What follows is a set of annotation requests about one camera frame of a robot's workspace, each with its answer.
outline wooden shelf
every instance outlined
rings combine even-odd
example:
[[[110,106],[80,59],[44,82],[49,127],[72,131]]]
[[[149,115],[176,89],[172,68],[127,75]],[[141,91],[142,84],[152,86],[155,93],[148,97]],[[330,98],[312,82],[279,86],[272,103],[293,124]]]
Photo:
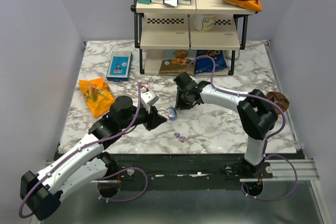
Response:
[[[157,76],[159,75],[161,63],[164,57],[165,50],[147,50],[145,62],[145,75]],[[177,76],[178,74],[160,74],[161,76]],[[228,75],[228,69],[215,72],[216,76]],[[195,76],[211,76],[211,73],[199,73]]]
[[[146,5],[137,2],[136,11],[138,13],[195,14],[196,1],[191,0],[191,5],[177,5],[177,7],[169,7],[155,3]]]
[[[141,49],[189,49],[188,16],[144,14]]]
[[[222,0],[196,0],[197,14],[255,14],[253,10],[247,10]]]
[[[240,48],[236,25],[232,15],[217,15],[214,27],[205,33],[194,28],[190,16],[191,49],[238,50]]]

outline marble table surface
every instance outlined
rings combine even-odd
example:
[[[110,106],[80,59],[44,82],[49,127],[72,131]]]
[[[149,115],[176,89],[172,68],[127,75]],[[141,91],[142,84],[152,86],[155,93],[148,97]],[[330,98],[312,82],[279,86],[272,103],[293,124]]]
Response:
[[[113,50],[130,50],[133,61],[129,81],[112,82],[106,80],[107,68]],[[137,82],[140,81],[159,96],[157,108],[175,105],[176,85],[173,76],[145,76],[139,73],[139,51],[133,41],[90,41],[87,44],[78,80],[91,80],[104,77],[115,97],[129,95],[137,105]],[[196,81],[209,80],[197,77]],[[276,91],[277,86],[270,62],[262,41],[247,41],[246,49],[240,52],[236,61],[234,76],[215,77],[215,85],[236,91],[252,91],[257,88],[265,94]],[[86,106],[81,91],[75,87],[73,99],[68,112],[63,135],[60,140],[59,153],[65,153],[73,147],[96,121]],[[282,124],[282,118],[275,129]],[[179,132],[186,137],[180,143],[174,136]],[[176,121],[161,124],[155,130],[147,131],[139,125],[136,130],[120,138],[107,151],[110,153],[244,153],[247,135],[244,132],[239,115],[216,105],[197,105],[191,110],[178,113]],[[267,153],[295,153],[295,145],[290,127],[270,139]]]

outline white mug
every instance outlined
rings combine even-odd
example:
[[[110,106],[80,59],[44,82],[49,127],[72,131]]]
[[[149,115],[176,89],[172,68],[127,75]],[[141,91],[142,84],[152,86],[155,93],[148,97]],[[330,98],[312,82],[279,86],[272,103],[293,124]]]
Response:
[[[214,14],[195,14],[194,27],[199,31],[210,31],[216,22],[216,15]]]

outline white wall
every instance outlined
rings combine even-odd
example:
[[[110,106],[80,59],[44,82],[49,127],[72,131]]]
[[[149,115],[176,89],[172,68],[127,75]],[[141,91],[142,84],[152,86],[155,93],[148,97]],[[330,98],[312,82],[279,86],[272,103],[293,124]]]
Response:
[[[133,39],[133,0],[62,0],[85,40]],[[250,17],[248,39],[270,39],[293,0],[261,0]]]
[[[270,49],[299,141],[316,162],[336,222],[335,13],[336,0],[294,0]]]
[[[29,223],[18,217],[20,178],[57,149],[83,43],[61,0],[0,6],[0,222]]]

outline small blue box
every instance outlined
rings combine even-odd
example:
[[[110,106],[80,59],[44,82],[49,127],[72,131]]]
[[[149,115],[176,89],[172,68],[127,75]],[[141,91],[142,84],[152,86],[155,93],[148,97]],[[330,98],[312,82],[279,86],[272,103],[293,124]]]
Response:
[[[128,81],[131,69],[131,51],[112,51],[106,79],[109,81]]]

